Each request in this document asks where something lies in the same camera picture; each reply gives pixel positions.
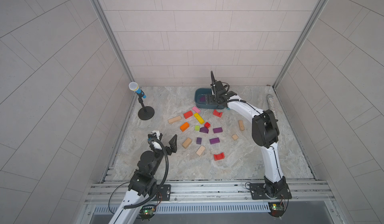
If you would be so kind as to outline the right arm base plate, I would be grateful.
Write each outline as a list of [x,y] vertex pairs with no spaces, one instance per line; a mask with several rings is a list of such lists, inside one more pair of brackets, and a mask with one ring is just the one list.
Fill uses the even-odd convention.
[[292,199],[291,191],[286,183],[250,184],[250,192],[253,200]]

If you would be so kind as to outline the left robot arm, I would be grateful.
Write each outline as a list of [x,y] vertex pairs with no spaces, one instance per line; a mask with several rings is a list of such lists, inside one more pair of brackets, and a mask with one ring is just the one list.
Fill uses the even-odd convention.
[[168,146],[161,142],[163,135],[159,131],[148,134],[150,150],[142,153],[123,201],[114,212],[111,224],[132,224],[136,220],[149,221],[158,212],[162,201],[168,201],[171,185],[166,185],[169,172],[169,155],[176,153],[177,135]]

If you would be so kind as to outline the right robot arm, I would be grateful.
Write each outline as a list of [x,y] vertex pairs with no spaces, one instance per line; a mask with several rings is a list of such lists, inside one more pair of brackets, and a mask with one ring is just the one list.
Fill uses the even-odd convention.
[[278,155],[278,136],[280,134],[273,111],[259,109],[230,91],[230,85],[223,85],[212,76],[212,96],[215,104],[236,111],[252,124],[252,138],[261,147],[265,166],[265,185],[263,191],[270,199],[292,198],[286,178],[281,169]]

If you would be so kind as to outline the teal plastic storage bin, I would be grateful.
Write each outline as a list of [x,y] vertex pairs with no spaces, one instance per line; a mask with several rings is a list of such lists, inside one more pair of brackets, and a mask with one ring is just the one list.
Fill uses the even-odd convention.
[[195,91],[195,104],[200,109],[224,109],[226,105],[219,105],[213,96],[211,88],[199,88]]

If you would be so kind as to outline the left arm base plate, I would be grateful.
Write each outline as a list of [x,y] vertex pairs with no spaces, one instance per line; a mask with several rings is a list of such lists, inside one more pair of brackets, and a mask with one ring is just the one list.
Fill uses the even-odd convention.
[[157,194],[151,199],[151,202],[169,201],[171,196],[171,185],[164,184]]

